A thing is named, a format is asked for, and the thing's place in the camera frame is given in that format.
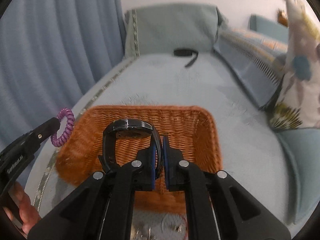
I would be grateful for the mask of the person's left hand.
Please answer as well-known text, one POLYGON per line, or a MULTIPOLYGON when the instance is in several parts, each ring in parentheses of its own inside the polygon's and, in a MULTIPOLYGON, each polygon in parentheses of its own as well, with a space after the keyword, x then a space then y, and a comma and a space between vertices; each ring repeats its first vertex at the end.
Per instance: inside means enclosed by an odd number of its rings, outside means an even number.
POLYGON ((22 185, 15 182, 12 189, 12 196, 15 205, 19 208, 19 215, 21 218, 23 235, 27 237, 32 227, 41 220, 37 209, 31 205, 30 197, 25 193, 22 185))

